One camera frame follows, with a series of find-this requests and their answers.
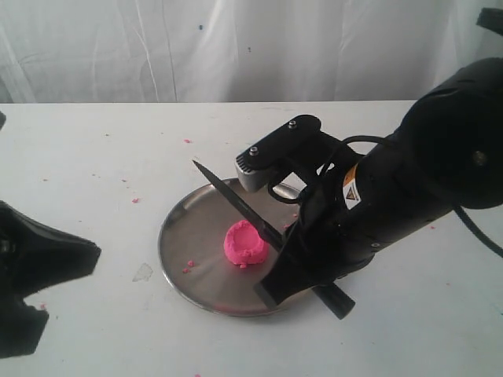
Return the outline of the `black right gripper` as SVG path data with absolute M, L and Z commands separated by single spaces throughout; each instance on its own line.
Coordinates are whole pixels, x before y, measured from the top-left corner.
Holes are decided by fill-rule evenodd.
M 329 172 L 302 192 L 298 218 L 269 272 L 253 290 L 268 307 L 313 288 L 338 305 L 336 278 L 357 271 L 391 244 L 396 223 L 394 172 Z

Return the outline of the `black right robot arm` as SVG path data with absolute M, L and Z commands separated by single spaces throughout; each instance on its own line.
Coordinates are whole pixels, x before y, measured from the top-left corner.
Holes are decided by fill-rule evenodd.
M 502 59 L 460 68 L 361 155 L 300 115 L 248 155 L 269 189 L 297 174 L 299 214 L 271 270 L 255 285 L 269 307 L 367 266 L 384 248 L 449 212 L 502 203 Z

